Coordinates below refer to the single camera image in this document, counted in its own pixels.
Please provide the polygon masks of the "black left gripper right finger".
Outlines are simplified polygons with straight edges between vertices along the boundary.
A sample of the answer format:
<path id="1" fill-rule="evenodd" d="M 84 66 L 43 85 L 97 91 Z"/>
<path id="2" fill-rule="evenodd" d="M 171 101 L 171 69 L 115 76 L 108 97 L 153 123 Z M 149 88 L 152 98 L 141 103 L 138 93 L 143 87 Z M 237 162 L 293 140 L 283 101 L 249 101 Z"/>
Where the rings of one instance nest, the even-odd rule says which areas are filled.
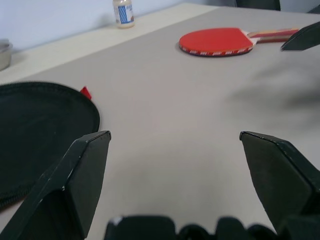
<path id="1" fill-rule="evenodd" d="M 277 233 L 289 217 L 320 217 L 320 170 L 289 141 L 242 131 L 253 186 Z"/>

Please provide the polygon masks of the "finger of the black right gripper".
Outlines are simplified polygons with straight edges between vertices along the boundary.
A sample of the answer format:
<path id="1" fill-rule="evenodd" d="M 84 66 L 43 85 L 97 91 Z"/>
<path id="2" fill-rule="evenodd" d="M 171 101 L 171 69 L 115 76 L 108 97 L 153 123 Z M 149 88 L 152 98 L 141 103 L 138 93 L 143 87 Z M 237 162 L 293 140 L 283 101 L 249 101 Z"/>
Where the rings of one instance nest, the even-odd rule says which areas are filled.
<path id="1" fill-rule="evenodd" d="M 281 47 L 281 51 L 304 51 L 320 45 L 320 21 L 301 28 Z"/>

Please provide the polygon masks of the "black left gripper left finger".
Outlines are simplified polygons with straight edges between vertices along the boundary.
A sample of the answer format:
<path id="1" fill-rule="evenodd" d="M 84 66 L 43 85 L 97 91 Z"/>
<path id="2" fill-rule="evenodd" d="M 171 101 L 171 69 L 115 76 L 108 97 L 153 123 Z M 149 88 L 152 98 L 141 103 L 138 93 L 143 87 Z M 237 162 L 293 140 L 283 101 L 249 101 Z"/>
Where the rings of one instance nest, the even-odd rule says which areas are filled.
<path id="1" fill-rule="evenodd" d="M 75 140 L 38 179 L 0 240 L 84 240 L 103 186 L 108 130 Z"/>

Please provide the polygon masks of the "red and black paddle case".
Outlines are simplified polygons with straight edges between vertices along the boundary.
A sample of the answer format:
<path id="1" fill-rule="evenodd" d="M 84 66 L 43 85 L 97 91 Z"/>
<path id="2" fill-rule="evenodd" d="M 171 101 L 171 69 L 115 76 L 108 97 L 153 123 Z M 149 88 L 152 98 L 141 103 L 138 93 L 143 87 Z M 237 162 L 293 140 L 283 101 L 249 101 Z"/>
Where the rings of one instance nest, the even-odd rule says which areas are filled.
<path id="1" fill-rule="evenodd" d="M 90 97 L 54 82 L 0 84 L 0 212 L 23 199 L 74 140 L 100 127 Z"/>

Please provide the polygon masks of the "red table tennis paddle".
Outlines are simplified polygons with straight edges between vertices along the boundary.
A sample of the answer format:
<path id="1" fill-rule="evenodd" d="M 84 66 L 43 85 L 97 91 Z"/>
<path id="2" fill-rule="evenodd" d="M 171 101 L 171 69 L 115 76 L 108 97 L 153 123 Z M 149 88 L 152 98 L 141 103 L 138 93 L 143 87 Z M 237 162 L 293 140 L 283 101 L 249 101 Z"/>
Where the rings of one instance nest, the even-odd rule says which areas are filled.
<path id="1" fill-rule="evenodd" d="M 194 56 L 231 57 L 249 53 L 256 44 L 286 42 L 298 28 L 246 32 L 237 27 L 208 28 L 183 35 L 179 48 Z"/>

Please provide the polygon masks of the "stainless steel bowl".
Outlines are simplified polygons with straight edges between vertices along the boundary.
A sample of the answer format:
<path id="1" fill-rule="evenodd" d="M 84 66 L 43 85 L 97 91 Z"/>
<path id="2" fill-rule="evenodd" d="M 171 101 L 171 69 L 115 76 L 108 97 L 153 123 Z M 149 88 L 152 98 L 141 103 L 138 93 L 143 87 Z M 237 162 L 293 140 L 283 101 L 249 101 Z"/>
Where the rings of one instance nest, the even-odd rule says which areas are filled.
<path id="1" fill-rule="evenodd" d="M 0 71 L 11 64 L 13 45 L 8 39 L 0 39 Z"/>

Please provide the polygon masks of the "white plastic bottle blue label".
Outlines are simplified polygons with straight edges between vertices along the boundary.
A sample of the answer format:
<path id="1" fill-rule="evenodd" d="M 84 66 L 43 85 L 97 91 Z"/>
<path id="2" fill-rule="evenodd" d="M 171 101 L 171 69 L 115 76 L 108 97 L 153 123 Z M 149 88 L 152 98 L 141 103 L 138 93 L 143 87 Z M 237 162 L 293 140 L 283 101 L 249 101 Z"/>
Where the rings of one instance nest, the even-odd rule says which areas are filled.
<path id="1" fill-rule="evenodd" d="M 135 25 L 132 0 L 112 0 L 116 25 L 120 29 Z"/>

